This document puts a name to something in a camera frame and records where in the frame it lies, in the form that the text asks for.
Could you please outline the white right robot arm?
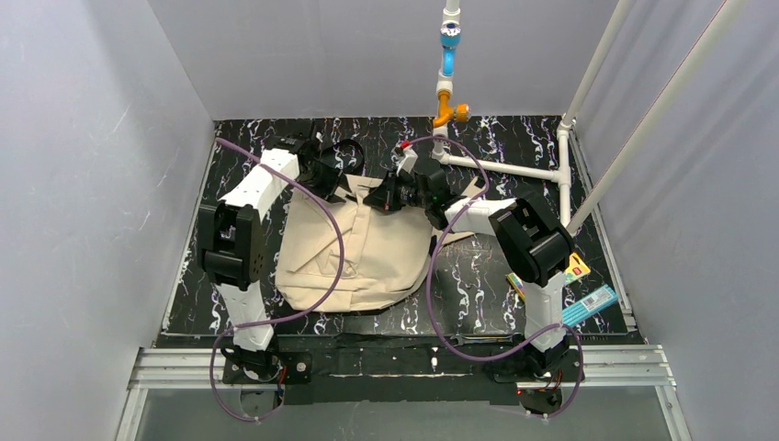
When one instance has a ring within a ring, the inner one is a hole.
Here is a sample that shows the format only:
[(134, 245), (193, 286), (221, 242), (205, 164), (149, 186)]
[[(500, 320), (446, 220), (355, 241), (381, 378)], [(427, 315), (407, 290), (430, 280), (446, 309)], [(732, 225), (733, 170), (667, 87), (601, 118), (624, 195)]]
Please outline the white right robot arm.
[(388, 172), (368, 190), (364, 203), (386, 213), (405, 207), (424, 210), (440, 232), (472, 232), (497, 239), (523, 283), (525, 339), (547, 356), (566, 349), (562, 288), (574, 251), (573, 240), (545, 199), (523, 193), (506, 199), (479, 199), (451, 190), (445, 174)]

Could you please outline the colourful crayon box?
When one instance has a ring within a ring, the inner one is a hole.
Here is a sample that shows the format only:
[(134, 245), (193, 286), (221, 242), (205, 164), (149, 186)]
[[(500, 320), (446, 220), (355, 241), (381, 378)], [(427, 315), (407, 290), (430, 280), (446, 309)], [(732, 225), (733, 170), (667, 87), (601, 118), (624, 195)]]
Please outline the colourful crayon box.
[[(570, 255), (569, 266), (566, 269), (566, 279), (564, 285), (571, 285), (574, 282), (588, 276), (590, 273), (591, 269), (585, 264), (583, 259), (577, 253), (572, 253)], [(517, 294), (520, 301), (525, 302), (525, 293), (523, 290), (522, 280), (515, 273), (508, 274), (506, 276), (506, 280)]]

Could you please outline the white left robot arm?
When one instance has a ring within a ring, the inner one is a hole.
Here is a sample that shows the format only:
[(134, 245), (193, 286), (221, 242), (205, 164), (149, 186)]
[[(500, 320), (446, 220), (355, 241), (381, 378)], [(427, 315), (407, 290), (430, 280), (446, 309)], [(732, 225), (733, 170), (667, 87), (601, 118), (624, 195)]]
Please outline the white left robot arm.
[(262, 220), (287, 187), (309, 197), (326, 216), (338, 245), (336, 274), (318, 299), (323, 304), (337, 287), (345, 269), (343, 231), (326, 202), (334, 195), (343, 171), (322, 161), (322, 134), (275, 136), (260, 155), (218, 138), (216, 143), (254, 162), (248, 175), (215, 205), (198, 209), (198, 265), (222, 297), (232, 341), (239, 348), (265, 351), (279, 319), (265, 310), (260, 276), (265, 262)]

